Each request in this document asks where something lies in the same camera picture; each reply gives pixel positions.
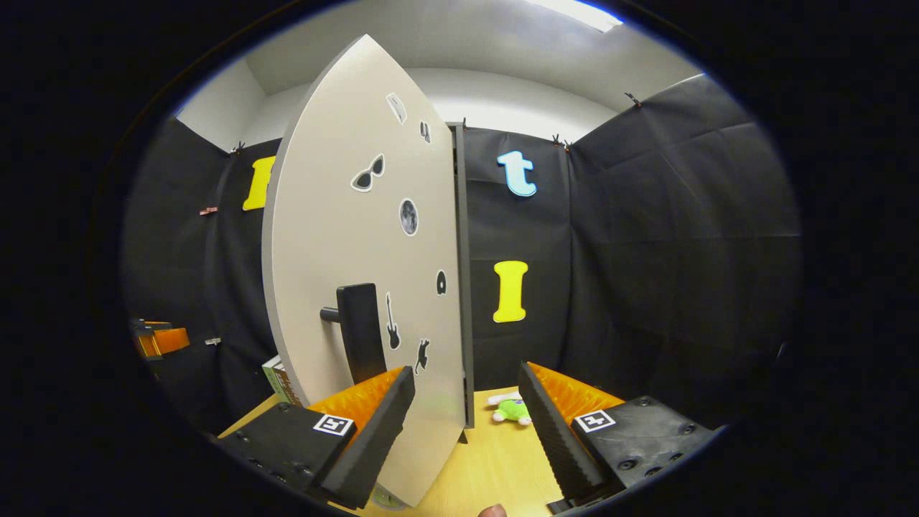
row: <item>ceiling light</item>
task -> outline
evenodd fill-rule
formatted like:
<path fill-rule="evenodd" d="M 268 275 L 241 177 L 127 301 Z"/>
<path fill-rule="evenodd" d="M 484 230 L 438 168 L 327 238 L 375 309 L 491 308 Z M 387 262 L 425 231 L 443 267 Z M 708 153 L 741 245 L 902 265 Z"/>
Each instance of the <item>ceiling light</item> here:
<path fill-rule="evenodd" d="M 604 12 L 601 9 L 598 9 L 594 6 L 589 6 L 583 2 L 576 2 L 575 0 L 525 0 L 530 2 L 530 4 L 536 4 L 537 6 L 547 7 L 555 12 L 562 13 L 567 17 L 572 17 L 581 23 L 585 23 L 593 27 L 594 29 L 599 30 L 600 32 L 606 32 L 616 25 L 621 25 L 622 22 L 610 15 L 607 12 Z"/>

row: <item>white plush toy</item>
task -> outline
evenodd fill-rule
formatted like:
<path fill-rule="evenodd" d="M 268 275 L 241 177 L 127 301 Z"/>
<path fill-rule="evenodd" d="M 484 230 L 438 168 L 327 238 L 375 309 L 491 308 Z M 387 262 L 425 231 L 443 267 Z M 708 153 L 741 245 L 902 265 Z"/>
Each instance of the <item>white plush toy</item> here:
<path fill-rule="evenodd" d="M 527 405 L 523 402 L 520 392 L 505 393 L 504 395 L 495 395 L 488 397 L 489 406 L 498 406 L 498 409 L 492 414 L 492 419 L 496 422 L 502 422 L 506 419 L 516 420 L 520 425 L 529 425 L 533 419 L 529 417 Z"/>

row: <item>stuffed toy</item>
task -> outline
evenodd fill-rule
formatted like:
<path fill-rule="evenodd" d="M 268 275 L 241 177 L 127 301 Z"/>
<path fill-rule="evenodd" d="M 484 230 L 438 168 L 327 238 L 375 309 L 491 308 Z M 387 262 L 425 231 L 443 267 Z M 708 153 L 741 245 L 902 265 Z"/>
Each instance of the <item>stuffed toy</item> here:
<path fill-rule="evenodd" d="M 529 417 L 527 405 L 523 402 L 520 392 L 507 393 L 504 395 L 495 395 L 488 398 L 489 406 L 498 406 L 498 409 L 492 414 L 492 419 L 496 422 L 503 422 L 506 419 L 516 420 L 520 425 L 529 425 L 533 419 Z"/>

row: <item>wooden table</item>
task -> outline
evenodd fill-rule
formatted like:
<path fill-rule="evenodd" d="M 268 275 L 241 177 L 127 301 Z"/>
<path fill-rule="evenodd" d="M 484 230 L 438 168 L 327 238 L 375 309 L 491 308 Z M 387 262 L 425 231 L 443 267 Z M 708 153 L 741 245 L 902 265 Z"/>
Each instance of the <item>wooden table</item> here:
<path fill-rule="evenodd" d="M 489 396 L 516 387 L 475 392 L 475 429 L 466 430 L 469 443 L 457 443 L 434 485 L 416 508 L 385 510 L 371 497 L 363 510 L 350 511 L 368 517 L 396 515 L 444 515 L 475 517 L 479 511 L 501 503 L 510 517 L 550 516 L 546 506 L 560 500 L 562 491 L 552 475 L 532 424 L 495 422 Z M 220 438 L 243 427 L 279 402 L 277 396 L 258 405 L 234 423 Z"/>

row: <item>yellow letter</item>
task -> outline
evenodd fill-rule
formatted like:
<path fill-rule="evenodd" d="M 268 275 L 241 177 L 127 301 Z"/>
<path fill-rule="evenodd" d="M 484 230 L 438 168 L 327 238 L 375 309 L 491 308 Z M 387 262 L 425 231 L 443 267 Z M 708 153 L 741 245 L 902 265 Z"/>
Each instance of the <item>yellow letter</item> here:
<path fill-rule="evenodd" d="M 268 194 L 268 181 L 271 179 L 271 166 L 275 165 L 277 156 L 256 160 L 252 164 L 255 173 L 252 185 L 249 186 L 249 197 L 243 201 L 243 210 L 265 208 L 265 196 Z"/>
<path fill-rule="evenodd" d="M 501 291 L 498 294 L 498 312 L 494 313 L 495 323 L 520 321 L 527 311 L 520 306 L 523 292 L 523 274 L 529 270 L 526 262 L 505 260 L 494 265 L 494 272 L 501 279 Z"/>

